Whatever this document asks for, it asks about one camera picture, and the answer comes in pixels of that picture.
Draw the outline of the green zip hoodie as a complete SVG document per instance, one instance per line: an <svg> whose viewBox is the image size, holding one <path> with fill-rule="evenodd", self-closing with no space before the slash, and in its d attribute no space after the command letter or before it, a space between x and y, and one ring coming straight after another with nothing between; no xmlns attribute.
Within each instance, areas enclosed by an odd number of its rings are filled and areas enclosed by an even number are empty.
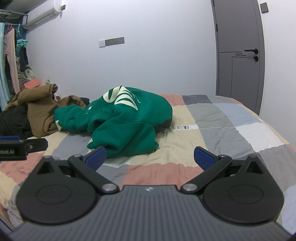
<svg viewBox="0 0 296 241"><path fill-rule="evenodd" d="M150 154L156 151L157 133L169 128L173 109L162 96L118 86L81 108L69 105L54 111L59 130L89 133L88 149L106 149L108 158Z"/></svg>

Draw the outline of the teal clothes hangers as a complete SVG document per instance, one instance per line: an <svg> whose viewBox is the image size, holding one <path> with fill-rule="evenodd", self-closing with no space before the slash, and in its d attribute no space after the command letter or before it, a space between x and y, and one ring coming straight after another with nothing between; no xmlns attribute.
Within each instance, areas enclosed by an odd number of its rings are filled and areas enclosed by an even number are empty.
<svg viewBox="0 0 296 241"><path fill-rule="evenodd" d="M16 47L18 49L20 49L21 47L26 47L28 43L28 40L22 37L20 29L21 25L18 24L18 27L16 28Z"/></svg>

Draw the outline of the black garment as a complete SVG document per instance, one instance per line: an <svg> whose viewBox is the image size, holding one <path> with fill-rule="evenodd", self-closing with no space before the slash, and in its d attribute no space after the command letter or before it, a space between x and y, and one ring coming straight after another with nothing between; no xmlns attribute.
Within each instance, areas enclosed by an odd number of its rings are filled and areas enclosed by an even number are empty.
<svg viewBox="0 0 296 241"><path fill-rule="evenodd" d="M28 120L28 107L25 104L2 111L0 121L1 136L19 136L21 139L33 136Z"/></svg>

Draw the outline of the hanging light blue garment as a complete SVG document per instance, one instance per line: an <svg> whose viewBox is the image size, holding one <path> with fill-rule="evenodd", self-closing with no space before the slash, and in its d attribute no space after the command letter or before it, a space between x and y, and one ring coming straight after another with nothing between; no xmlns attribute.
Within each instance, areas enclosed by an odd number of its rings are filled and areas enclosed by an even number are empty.
<svg viewBox="0 0 296 241"><path fill-rule="evenodd" d="M0 83L0 95L1 95L1 110L5 110L8 102L10 101L10 92L8 83L5 75L5 57L4 57L4 23L1 23L0 27L0 73L1 73L1 83Z"/></svg>

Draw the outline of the brown hoodie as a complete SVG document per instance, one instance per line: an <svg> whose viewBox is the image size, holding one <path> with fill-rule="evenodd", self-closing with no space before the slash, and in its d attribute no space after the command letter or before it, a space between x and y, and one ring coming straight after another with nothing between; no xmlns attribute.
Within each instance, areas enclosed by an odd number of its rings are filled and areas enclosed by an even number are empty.
<svg viewBox="0 0 296 241"><path fill-rule="evenodd" d="M80 97L70 95L55 101L54 94L57 92L56 84L46 84L34 88L24 88L15 95L6 111L20 105L28 107L27 117L31 126L33 136L41 138L58 131L54 120L54 110L77 105L80 108L86 108L86 104Z"/></svg>

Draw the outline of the pink box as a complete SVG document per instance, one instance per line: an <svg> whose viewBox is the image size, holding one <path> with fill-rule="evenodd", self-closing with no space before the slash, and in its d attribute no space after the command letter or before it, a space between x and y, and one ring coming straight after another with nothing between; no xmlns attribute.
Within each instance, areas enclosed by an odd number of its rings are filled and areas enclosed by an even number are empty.
<svg viewBox="0 0 296 241"><path fill-rule="evenodd" d="M24 84L24 88L31 89L31 88L39 87L40 85L41 85L40 80L38 78L35 78L33 80L26 82Z"/></svg>

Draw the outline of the patchwork bed sheet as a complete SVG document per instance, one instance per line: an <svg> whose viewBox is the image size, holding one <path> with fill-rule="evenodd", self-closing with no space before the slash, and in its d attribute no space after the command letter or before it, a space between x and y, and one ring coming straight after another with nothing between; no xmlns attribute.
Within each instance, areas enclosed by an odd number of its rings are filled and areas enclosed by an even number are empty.
<svg viewBox="0 0 296 241"><path fill-rule="evenodd" d="M157 134L159 148L133 157L108 159L97 172L120 188L124 185L177 185L179 188L202 169L194 161L194 149L226 154L233 159L257 155L280 189L285 203L278 218L295 233L295 148L272 126L232 98L208 95L162 95L172 106L169 129ZM16 193L44 155L65 160L72 154L88 154L91 134L55 132L44 137L48 149L31 153L25 161L1 162L1 217L12 228L22 219L16 209Z"/></svg>

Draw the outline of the white air conditioner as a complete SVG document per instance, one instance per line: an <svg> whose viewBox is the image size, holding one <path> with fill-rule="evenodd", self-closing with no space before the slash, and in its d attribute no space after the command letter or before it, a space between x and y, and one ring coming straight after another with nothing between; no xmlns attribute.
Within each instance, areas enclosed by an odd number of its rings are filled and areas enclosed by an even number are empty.
<svg viewBox="0 0 296 241"><path fill-rule="evenodd" d="M48 0L27 13L23 18L25 29L33 28L62 12L62 1Z"/></svg>

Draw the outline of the grey door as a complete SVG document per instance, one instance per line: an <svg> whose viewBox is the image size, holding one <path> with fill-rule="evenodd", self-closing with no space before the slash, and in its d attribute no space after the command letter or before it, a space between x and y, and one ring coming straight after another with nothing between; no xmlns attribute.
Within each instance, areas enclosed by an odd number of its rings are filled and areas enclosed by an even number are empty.
<svg viewBox="0 0 296 241"><path fill-rule="evenodd" d="M216 94L260 113L265 49L257 1L212 1L217 45ZM245 49L259 50L244 52Z"/></svg>

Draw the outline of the grey wall switch panel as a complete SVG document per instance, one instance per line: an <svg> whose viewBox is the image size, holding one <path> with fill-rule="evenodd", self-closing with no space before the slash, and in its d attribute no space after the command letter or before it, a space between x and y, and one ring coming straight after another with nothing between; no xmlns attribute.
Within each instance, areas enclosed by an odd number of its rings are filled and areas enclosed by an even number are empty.
<svg viewBox="0 0 296 241"><path fill-rule="evenodd" d="M112 39L106 39L106 40L100 40L99 41L99 47L107 47L112 45L120 45L125 43L124 37L118 37L118 38L112 38Z"/></svg>

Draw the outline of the dark wall switch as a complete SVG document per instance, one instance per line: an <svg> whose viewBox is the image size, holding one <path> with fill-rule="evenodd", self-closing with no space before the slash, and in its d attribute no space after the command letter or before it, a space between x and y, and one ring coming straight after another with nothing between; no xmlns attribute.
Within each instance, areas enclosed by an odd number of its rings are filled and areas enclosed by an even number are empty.
<svg viewBox="0 0 296 241"><path fill-rule="evenodd" d="M262 14L269 12L267 2L260 3L259 6Z"/></svg>

